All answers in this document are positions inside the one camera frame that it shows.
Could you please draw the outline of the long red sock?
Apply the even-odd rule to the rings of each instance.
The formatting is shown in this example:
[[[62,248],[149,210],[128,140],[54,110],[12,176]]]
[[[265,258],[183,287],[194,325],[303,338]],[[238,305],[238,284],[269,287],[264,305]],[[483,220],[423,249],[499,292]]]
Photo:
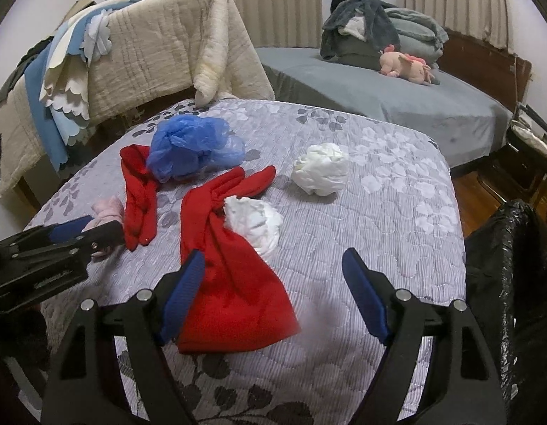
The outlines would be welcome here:
[[[225,226],[230,196],[254,197],[272,184],[272,166],[248,175],[238,166],[191,189],[180,211],[181,260],[203,253],[204,275],[183,323],[182,354],[238,353],[276,344],[300,332],[286,289],[249,242]]]

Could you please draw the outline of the blue plastic bag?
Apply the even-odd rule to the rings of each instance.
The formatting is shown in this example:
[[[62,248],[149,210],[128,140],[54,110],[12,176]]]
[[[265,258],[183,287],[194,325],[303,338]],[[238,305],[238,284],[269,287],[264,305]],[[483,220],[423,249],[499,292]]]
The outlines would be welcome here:
[[[177,114],[157,126],[147,158],[157,180],[180,180],[206,168],[228,169],[245,159],[245,142],[222,118]]]

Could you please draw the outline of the black trash bag bin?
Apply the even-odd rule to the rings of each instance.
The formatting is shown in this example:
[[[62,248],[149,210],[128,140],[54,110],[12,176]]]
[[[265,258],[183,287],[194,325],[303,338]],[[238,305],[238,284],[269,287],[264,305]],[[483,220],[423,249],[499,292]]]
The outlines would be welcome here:
[[[465,240],[466,301],[510,424],[547,424],[547,223],[512,200]]]

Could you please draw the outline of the light pink sock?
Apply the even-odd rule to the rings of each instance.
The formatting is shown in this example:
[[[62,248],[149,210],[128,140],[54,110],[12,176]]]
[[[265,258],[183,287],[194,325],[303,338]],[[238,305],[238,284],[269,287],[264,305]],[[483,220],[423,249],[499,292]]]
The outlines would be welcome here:
[[[121,226],[124,225],[125,209],[120,199],[116,196],[111,196],[108,199],[98,200],[92,205],[92,210],[95,212],[93,219],[86,223],[82,232],[104,225],[105,223],[118,222]],[[94,262],[102,261],[109,256],[113,250],[120,246],[122,242],[114,246],[100,249],[92,254]]]

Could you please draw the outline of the small red sock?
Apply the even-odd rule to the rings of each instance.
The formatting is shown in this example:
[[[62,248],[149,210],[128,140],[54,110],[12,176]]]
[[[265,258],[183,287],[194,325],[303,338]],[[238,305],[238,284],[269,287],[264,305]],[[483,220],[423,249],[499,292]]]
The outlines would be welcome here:
[[[148,246],[157,234],[157,191],[159,181],[148,170],[149,147],[129,145],[120,150],[125,180],[125,246],[134,251]]]

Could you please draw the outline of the grey floral quilted cover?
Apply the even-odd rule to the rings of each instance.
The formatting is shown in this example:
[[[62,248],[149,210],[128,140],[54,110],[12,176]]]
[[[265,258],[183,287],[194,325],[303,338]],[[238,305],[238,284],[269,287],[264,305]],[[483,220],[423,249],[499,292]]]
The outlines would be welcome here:
[[[182,101],[127,132],[78,171],[26,228],[92,214],[97,200],[125,201],[120,150],[149,145],[155,126],[175,114],[222,118],[245,142],[248,174],[273,165],[264,198],[284,217],[269,261],[284,283],[302,331],[263,350],[180,355],[164,348],[172,376],[201,424],[347,424],[385,348],[370,336],[342,276],[355,248],[369,269],[420,300],[448,305],[465,298],[465,244],[450,170],[426,134],[359,115],[281,102],[222,100],[209,108]],[[311,145],[332,142],[350,157],[345,189],[307,196],[290,179]],[[157,236],[135,252],[116,249],[90,263],[89,278],[42,304],[56,350],[84,298],[126,301],[179,265],[179,214],[191,186],[157,193]]]

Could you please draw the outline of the blue white scalloped cloths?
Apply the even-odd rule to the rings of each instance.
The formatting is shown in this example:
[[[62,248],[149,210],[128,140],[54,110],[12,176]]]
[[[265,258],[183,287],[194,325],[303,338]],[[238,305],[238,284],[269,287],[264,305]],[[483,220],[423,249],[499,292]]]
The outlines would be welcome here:
[[[92,133],[88,79],[92,64],[112,50],[109,16],[139,1],[104,0],[70,16],[25,70],[30,113],[53,169]]]

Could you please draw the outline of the black folding chair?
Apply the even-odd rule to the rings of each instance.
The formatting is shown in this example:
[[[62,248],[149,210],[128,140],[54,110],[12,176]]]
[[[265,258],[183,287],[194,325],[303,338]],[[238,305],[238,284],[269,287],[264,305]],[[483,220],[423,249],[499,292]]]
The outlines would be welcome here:
[[[538,207],[547,194],[547,123],[528,104],[516,104],[504,146],[477,170],[477,181],[498,203]]]

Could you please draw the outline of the grey bed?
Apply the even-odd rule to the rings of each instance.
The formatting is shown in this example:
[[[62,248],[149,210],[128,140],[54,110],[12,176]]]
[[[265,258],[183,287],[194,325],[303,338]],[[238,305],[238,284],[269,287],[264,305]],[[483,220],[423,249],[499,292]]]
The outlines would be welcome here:
[[[446,72],[415,85],[362,67],[327,62],[314,48],[257,50],[279,101],[330,108],[409,127],[435,140],[452,167],[498,151],[512,113]]]

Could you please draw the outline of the beige quilted blanket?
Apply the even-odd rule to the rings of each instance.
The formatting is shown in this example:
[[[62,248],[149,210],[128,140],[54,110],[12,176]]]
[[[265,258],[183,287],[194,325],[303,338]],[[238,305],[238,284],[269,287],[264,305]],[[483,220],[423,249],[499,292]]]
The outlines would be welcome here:
[[[88,79],[92,133],[69,149],[61,168],[85,157],[87,141],[104,121],[152,100],[188,88],[195,89],[198,107],[224,97],[273,96],[234,0],[141,0],[113,12],[109,28],[112,50],[92,64]],[[25,70],[0,103],[0,137],[0,194],[6,194],[48,157],[30,113]]]

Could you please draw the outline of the pink plush toy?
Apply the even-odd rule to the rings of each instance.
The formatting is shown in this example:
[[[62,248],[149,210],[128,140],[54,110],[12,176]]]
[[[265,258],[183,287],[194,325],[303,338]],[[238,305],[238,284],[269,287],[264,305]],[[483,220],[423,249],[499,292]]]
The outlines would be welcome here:
[[[382,51],[379,62],[379,73],[386,77],[404,79],[417,85],[435,82],[431,67],[423,58],[396,51],[392,44]]]

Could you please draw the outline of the dark wooden headboard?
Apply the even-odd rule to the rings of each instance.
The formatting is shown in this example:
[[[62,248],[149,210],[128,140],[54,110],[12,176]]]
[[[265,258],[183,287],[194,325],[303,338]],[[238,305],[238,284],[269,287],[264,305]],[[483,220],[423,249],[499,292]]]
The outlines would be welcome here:
[[[509,111],[524,101],[532,62],[469,35],[450,30],[447,35],[438,60],[440,70],[473,85]]]

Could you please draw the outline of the grey folded blankets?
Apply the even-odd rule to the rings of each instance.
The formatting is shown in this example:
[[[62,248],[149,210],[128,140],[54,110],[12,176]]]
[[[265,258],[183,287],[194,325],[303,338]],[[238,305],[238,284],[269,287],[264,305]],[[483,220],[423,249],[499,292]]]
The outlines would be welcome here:
[[[449,35],[431,16],[406,8],[388,8],[385,12],[400,39],[399,51],[423,58],[431,68],[438,67]]]

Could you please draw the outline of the dark green folded clothes pile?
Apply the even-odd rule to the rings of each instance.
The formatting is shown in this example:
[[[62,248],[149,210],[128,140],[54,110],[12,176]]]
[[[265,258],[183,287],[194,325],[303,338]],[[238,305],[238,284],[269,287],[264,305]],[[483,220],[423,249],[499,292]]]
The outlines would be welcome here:
[[[399,34],[382,0],[346,0],[338,4],[322,26],[319,55],[329,62],[372,70],[388,48],[401,47]]]

